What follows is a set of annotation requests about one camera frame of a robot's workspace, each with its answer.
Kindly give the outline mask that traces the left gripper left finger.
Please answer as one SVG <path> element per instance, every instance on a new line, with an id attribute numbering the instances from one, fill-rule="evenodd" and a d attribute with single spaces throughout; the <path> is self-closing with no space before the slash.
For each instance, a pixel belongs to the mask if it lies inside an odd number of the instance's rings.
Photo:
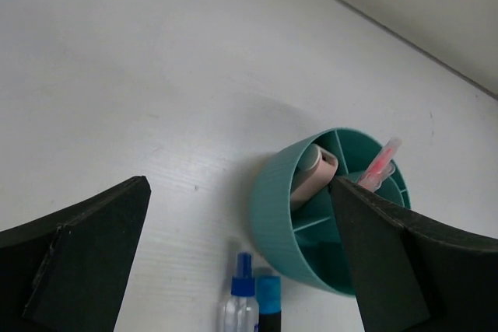
<path id="1" fill-rule="evenodd" d="M 151 196 L 145 176 L 1 233 L 3 331 L 112 331 Z"/>

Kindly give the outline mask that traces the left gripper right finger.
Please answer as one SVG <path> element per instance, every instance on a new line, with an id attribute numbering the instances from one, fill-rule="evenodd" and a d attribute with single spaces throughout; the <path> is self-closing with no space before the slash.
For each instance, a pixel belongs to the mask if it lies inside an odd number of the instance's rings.
<path id="1" fill-rule="evenodd" d="M 495 331 L 497 241 L 403 208 L 345 177 L 335 221 L 366 331 Z"/>

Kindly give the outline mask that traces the red pink pen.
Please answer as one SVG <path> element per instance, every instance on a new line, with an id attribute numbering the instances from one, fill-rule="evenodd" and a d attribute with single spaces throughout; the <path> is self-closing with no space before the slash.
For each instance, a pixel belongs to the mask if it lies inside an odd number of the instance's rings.
<path id="1" fill-rule="evenodd" d="M 378 190 L 382 183 L 395 172 L 396 166 L 392 160 L 401 144 L 402 141 L 399 138 L 391 138 L 375 156 L 357 183 L 370 192 Z"/>

